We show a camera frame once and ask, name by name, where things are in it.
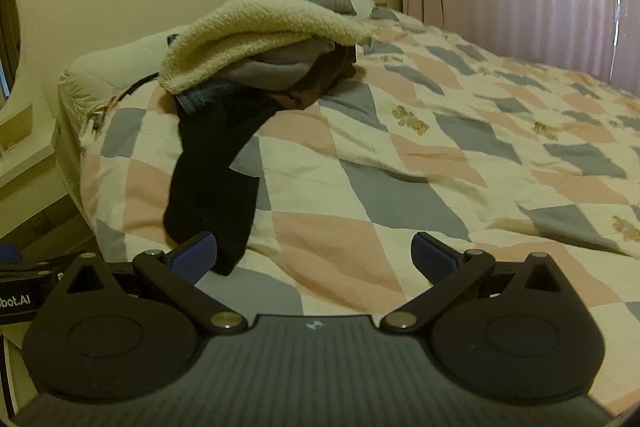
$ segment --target gray garment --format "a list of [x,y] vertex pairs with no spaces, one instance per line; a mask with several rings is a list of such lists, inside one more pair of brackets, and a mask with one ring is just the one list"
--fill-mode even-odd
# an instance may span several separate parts
[[314,36],[306,41],[242,58],[212,78],[232,80],[256,89],[282,91],[300,81],[320,55],[334,49],[334,42]]
[[177,94],[175,99],[187,115],[192,115],[225,94],[251,89],[286,90],[309,72],[320,55],[334,50],[333,41],[314,36],[238,60],[208,80]]

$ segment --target pile of clothes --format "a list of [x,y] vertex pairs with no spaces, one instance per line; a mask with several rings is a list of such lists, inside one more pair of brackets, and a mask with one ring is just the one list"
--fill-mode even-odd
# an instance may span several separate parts
[[213,270],[228,275],[254,222],[257,178],[229,168],[280,110],[304,109],[355,74],[369,31],[302,0],[228,0],[168,38],[159,84],[174,95],[182,155],[164,227],[177,243],[199,232],[218,242]]

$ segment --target ribbed gray panel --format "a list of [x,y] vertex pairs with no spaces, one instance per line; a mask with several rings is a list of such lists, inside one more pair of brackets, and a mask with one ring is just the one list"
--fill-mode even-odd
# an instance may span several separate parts
[[[309,325],[316,323],[312,329]],[[407,426],[599,427],[586,397],[516,407],[447,381],[418,341],[375,330],[369,317],[260,317],[218,337],[167,388],[114,405],[41,395],[18,427]]]

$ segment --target triangular hole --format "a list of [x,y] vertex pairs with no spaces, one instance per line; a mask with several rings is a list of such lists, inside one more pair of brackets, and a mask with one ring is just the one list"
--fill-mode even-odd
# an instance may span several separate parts
[[556,282],[556,279],[554,279],[554,276],[549,272],[549,269],[543,264],[534,266],[524,287],[530,290],[542,290],[545,292],[560,291],[558,282]]
[[91,266],[82,266],[67,293],[93,292],[104,288],[98,274]]

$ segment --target brown garment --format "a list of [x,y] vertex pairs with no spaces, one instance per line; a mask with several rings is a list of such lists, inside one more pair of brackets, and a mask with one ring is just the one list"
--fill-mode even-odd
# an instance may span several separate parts
[[268,96],[283,109],[307,108],[338,80],[352,77],[356,73],[353,67],[355,61],[354,46],[346,47],[336,44],[335,50],[320,55],[309,72],[293,87],[279,92],[270,92]]

